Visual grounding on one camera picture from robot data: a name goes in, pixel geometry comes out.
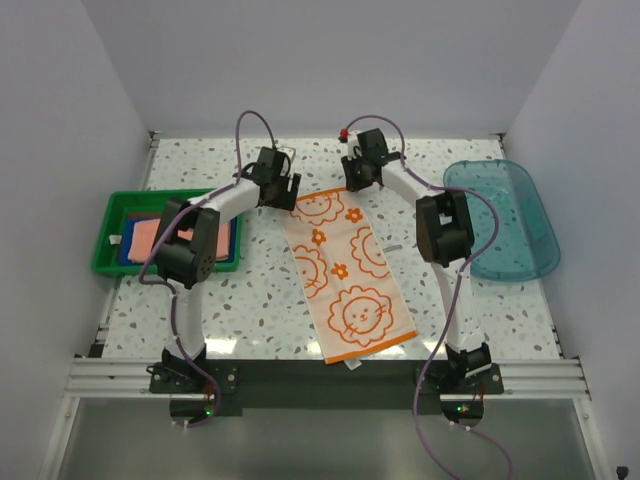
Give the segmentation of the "orange white lion towel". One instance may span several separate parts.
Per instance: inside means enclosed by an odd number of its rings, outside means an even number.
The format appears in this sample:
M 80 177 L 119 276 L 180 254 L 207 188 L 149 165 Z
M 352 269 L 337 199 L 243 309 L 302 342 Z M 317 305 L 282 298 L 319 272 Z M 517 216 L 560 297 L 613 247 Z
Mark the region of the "orange white lion towel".
M 339 188 L 300 196 L 281 226 L 327 364 L 360 359 L 417 336 L 354 194 Z

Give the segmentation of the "pink panda towel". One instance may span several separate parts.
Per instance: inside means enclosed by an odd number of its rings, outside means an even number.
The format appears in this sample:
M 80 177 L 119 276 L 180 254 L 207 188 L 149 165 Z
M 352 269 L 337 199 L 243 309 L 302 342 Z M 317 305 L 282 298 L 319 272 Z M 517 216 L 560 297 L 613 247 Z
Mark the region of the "pink panda towel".
M 143 264 L 154 245 L 154 239 L 159 228 L 159 218 L 134 219 L 129 223 L 131 232 L 126 236 L 128 243 L 125 248 L 123 259 L 133 264 Z M 232 223 L 227 222 L 219 228 L 218 243 L 216 251 L 217 260 L 225 260 L 230 253 Z

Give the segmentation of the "blue towel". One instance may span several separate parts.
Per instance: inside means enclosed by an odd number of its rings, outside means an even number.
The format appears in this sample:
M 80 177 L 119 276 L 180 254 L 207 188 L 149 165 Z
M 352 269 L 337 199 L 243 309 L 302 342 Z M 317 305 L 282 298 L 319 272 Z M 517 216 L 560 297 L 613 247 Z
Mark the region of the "blue towel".
M 120 241 L 120 244 L 119 244 L 120 248 L 119 248 L 119 253 L 118 253 L 118 257 L 117 257 L 117 263 L 119 265 L 126 265 L 126 266 L 142 265 L 142 264 L 129 263 L 129 262 L 126 262 L 123 259 L 124 250 L 125 250 L 123 245 L 128 243 L 128 239 L 126 238 L 126 236 L 131 232 L 132 227 L 128 226 L 128 224 L 131 223 L 131 222 L 133 222 L 133 220 L 125 221 L 125 223 L 124 223 L 124 230 L 123 230 L 123 234 L 121 236 L 121 241 Z M 230 222 L 232 223 L 232 233 L 231 233 L 231 243 L 230 243 L 229 256 L 225 260 L 217 260 L 216 259 L 216 263 L 227 264 L 227 263 L 231 263 L 235 259 L 235 240 L 236 240 L 238 220 L 237 219 L 233 219 Z

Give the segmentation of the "brown towel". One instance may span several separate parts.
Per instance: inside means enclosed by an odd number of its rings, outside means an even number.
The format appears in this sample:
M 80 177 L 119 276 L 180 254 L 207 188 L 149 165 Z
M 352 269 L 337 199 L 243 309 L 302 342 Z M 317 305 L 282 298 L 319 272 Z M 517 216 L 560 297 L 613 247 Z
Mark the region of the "brown towel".
M 157 219 L 161 217 L 161 213 L 151 212 L 151 213 L 129 213 L 125 217 L 125 221 L 130 220 L 149 220 L 149 219 Z

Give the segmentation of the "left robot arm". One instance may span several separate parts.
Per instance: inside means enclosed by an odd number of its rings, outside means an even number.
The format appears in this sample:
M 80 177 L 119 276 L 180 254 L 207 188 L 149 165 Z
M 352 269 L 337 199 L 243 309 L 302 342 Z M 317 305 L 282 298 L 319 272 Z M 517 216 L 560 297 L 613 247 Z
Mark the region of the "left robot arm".
M 221 227 L 256 207 L 291 211 L 301 176 L 293 156 L 263 147 L 256 161 L 241 167 L 233 182 L 189 199 L 171 198 L 160 217 L 150 256 L 139 281 L 169 290 L 169 343 L 151 375 L 151 391 L 217 394 L 207 365 L 202 321 L 202 287 L 214 270 Z

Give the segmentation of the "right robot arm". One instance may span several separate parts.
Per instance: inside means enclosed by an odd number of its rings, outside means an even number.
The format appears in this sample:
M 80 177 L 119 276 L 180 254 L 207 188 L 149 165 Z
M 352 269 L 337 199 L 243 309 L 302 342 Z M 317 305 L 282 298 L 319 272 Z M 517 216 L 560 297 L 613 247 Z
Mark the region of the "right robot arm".
M 435 186 L 405 163 L 401 151 L 392 152 L 379 129 L 343 129 L 339 141 L 347 146 L 341 158 L 346 187 L 361 191 L 374 184 L 387 188 L 415 208 L 416 245 L 431 265 L 442 301 L 449 308 L 444 329 L 447 365 L 440 385 L 468 392 L 492 365 L 473 300 L 467 261 L 475 233 L 466 193 Z

